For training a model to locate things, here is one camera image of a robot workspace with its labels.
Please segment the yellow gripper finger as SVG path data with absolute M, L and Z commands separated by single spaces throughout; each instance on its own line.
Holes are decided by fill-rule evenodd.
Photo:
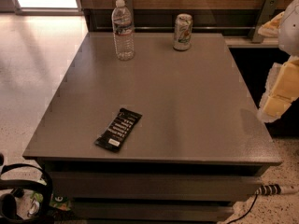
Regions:
M 265 82 L 257 117 L 271 123 L 280 119 L 299 98 L 299 58 L 291 56 L 284 64 L 273 63 Z
M 277 14 L 272 20 L 266 22 L 258 29 L 258 34 L 266 37 L 277 37 L 284 12 Z

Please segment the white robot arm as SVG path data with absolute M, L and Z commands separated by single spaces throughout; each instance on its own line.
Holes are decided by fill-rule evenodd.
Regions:
M 273 63 L 265 82 L 257 117 L 271 123 L 280 119 L 299 98 L 299 0 L 258 30 L 260 35 L 276 36 L 278 48 L 290 55 L 287 62 Z

